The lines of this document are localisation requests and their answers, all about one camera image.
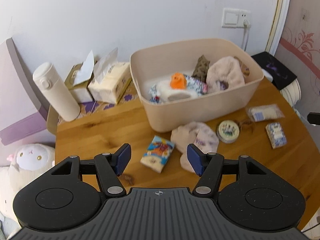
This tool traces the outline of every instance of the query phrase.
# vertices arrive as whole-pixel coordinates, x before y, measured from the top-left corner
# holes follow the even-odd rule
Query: orange rubber duck
[[[173,89],[186,89],[187,80],[181,73],[174,73],[171,76],[170,87]]]

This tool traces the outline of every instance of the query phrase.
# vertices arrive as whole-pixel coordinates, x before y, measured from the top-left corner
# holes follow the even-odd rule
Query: blue cartoon packet
[[[174,143],[159,136],[155,136],[150,143],[147,152],[141,158],[140,163],[161,173],[173,148]]]

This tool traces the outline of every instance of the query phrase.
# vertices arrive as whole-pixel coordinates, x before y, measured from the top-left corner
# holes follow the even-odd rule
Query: black cable
[[[309,228],[309,229],[307,229],[307,230],[301,231],[301,232],[302,232],[302,233],[307,232],[307,231],[311,230],[312,228],[315,228],[315,227],[317,227],[317,226],[319,226],[319,225],[320,225],[320,223],[316,224],[315,226],[313,226],[313,227],[311,227],[311,228]]]

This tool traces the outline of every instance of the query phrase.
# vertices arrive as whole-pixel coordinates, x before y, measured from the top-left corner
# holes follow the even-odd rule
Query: white cylindrical container
[[[73,98],[50,62],[40,65],[33,73],[33,81],[57,113],[67,122],[76,119],[80,106]]]

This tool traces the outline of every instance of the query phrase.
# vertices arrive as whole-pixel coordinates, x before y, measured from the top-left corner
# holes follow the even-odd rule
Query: wall outlet
[[[244,20],[251,21],[251,11],[224,8],[222,16],[222,27],[224,28],[244,28]]]

